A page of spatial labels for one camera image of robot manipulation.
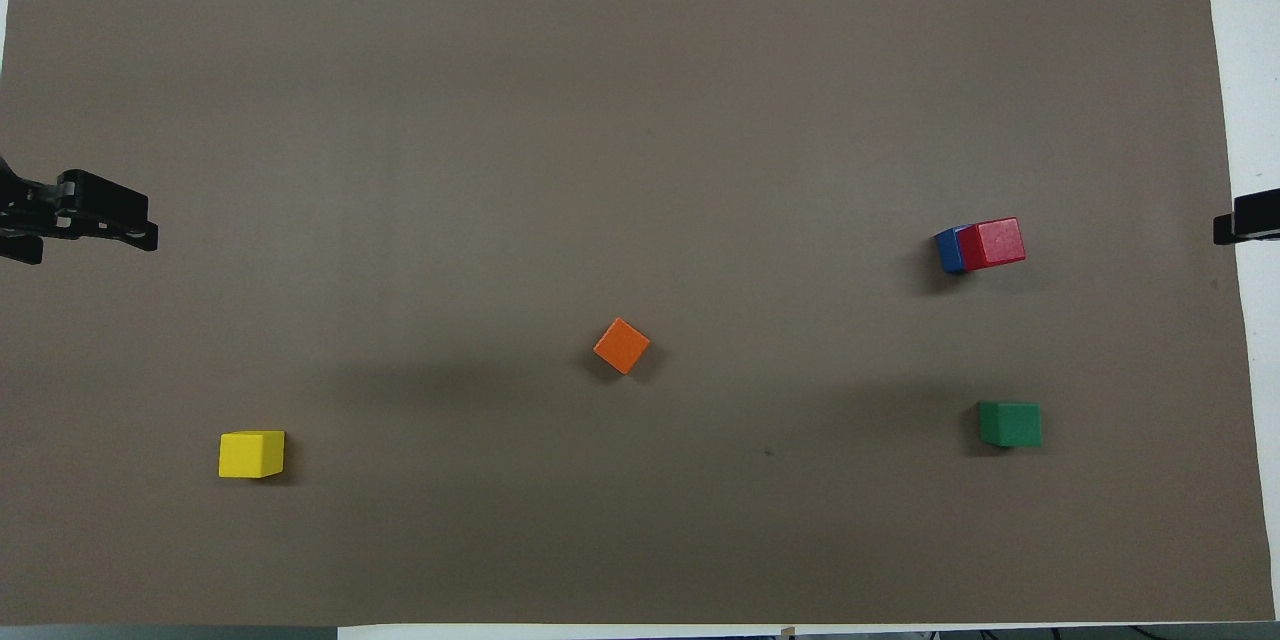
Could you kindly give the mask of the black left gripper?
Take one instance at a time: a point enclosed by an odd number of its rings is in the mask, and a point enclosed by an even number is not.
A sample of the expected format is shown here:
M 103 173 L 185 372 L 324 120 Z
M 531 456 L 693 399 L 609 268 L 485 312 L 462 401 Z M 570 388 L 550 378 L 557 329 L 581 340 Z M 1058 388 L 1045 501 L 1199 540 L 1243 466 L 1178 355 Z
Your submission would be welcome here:
M 56 236 L 58 218 L 73 236 L 118 239 L 136 250 L 157 250 L 159 229 L 148 220 L 147 195 L 92 172 L 68 170 L 58 183 L 38 183 L 14 172 L 0 156 L 0 259 L 40 265 L 44 239 Z

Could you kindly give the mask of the green cube block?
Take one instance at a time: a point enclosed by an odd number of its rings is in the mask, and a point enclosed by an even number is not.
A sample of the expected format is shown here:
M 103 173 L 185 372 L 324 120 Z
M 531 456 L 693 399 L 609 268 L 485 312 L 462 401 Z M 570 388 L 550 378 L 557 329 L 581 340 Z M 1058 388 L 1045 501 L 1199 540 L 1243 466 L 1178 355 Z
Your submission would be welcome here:
M 978 406 L 979 438 L 991 447 L 1043 447 L 1043 417 L 1039 404 L 982 402 Z

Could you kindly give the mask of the red cube block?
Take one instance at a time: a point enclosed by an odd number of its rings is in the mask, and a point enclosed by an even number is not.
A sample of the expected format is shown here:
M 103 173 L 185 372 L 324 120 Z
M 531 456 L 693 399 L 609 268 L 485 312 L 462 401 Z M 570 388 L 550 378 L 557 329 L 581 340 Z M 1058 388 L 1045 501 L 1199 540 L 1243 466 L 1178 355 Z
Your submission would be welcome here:
M 1016 218 L 978 221 L 961 227 L 956 242 L 964 273 L 1021 262 L 1027 250 Z

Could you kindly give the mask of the brown table mat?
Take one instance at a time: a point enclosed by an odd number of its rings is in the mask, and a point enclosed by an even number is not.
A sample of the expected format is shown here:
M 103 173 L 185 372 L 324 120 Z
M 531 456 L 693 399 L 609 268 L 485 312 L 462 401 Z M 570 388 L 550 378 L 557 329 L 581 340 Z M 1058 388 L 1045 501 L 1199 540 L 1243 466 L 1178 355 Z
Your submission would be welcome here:
M 0 625 L 1274 617 L 1210 0 L 14 0 L 0 154 L 159 227 L 0 261 Z

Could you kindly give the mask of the blue cube block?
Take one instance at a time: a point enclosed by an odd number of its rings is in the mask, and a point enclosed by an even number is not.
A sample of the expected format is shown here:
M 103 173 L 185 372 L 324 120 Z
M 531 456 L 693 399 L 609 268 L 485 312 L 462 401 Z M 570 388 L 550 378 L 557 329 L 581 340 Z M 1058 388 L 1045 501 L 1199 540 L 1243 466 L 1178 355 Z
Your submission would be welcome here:
M 934 236 L 934 243 L 940 253 L 940 265 L 946 274 L 964 275 L 969 270 L 965 265 L 964 253 L 959 236 L 968 225 L 947 227 Z

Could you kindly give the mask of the orange cube block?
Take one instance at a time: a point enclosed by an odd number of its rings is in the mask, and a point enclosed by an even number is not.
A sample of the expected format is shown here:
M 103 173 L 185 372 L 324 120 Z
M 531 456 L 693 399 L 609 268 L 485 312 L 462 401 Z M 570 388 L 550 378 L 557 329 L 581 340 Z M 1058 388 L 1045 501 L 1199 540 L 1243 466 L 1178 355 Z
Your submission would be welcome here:
M 626 321 L 625 317 L 614 317 L 596 340 L 593 353 L 616 372 L 627 375 L 644 357 L 650 344 L 649 337 Z

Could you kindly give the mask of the yellow cube block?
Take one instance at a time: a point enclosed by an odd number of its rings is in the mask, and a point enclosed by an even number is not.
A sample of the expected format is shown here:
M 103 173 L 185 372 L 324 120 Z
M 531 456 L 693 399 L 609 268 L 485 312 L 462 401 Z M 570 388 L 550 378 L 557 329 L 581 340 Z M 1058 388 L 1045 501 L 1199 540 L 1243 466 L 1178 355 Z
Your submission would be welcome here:
M 219 439 L 220 479 L 266 479 L 282 474 L 284 465 L 285 433 L 282 430 L 242 430 L 224 433 Z

